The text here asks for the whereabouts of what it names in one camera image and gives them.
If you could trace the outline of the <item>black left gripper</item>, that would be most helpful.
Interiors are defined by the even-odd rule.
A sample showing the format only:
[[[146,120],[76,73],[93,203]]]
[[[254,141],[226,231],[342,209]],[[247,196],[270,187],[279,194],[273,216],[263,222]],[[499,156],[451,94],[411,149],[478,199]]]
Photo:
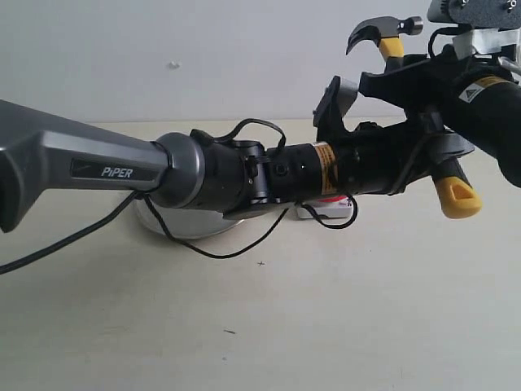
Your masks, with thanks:
[[[407,111],[405,120],[394,125],[364,121],[354,130],[345,128],[344,119],[321,120],[316,127],[317,141],[328,144],[335,153],[335,183],[339,189],[350,195],[395,195],[410,183],[430,176],[427,144],[434,136],[425,129],[430,118],[441,124],[439,113],[432,109]],[[448,131],[475,150],[463,137]]]

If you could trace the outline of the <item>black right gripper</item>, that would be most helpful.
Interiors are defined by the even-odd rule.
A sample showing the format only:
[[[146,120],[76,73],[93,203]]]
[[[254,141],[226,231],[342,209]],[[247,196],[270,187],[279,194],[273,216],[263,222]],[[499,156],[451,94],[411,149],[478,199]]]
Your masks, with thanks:
[[[445,122],[513,120],[513,75],[496,58],[407,55],[400,68],[362,73],[360,92],[410,111],[433,106]]]

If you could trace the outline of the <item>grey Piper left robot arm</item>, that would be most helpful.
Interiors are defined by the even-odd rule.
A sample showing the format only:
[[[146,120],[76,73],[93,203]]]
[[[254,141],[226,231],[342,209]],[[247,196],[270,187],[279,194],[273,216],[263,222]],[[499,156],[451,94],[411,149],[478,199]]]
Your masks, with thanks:
[[[461,177],[473,151],[434,112],[381,127],[344,128],[357,87],[334,77],[318,104],[315,143],[272,148],[232,130],[155,141],[132,138],[15,103],[1,103],[1,228],[13,231],[48,189],[131,190],[161,207],[257,217],[329,196],[394,195],[421,178]]]

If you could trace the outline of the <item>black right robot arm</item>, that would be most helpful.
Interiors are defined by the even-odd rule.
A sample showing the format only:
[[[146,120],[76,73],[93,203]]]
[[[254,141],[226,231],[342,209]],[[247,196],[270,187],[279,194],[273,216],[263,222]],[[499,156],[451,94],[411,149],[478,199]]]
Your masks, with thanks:
[[[520,86],[495,59],[458,59],[447,45],[434,58],[406,55],[402,67],[364,72],[359,91],[408,112],[434,108],[444,125],[497,160],[520,185]]]

